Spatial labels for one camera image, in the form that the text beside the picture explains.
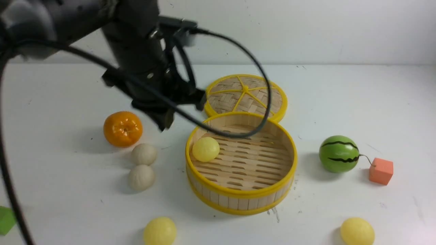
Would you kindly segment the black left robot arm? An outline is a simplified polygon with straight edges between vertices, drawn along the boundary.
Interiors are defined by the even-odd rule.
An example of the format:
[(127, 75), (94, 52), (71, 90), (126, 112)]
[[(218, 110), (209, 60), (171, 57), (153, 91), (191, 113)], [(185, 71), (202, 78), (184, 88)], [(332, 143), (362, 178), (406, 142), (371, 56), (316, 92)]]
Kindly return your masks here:
[(176, 105), (202, 111), (205, 91), (196, 82), (184, 46), (197, 23), (160, 15), (156, 0), (2, 0), (1, 51), (13, 41), (65, 45), (100, 29), (119, 69)]

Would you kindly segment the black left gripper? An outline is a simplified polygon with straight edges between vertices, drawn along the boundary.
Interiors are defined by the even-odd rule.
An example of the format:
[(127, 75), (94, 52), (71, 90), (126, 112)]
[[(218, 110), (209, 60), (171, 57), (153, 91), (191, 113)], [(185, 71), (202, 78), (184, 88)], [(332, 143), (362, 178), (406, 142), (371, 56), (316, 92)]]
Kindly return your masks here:
[(205, 91), (197, 88), (192, 66), (183, 61), (188, 79), (182, 78), (175, 59), (152, 61), (140, 59), (134, 65), (144, 71), (135, 73), (131, 68), (115, 67), (102, 62), (106, 69), (102, 78), (109, 87), (115, 87), (132, 99), (132, 107), (146, 113), (163, 132), (173, 124), (179, 106), (191, 104), (198, 111), (206, 103)]

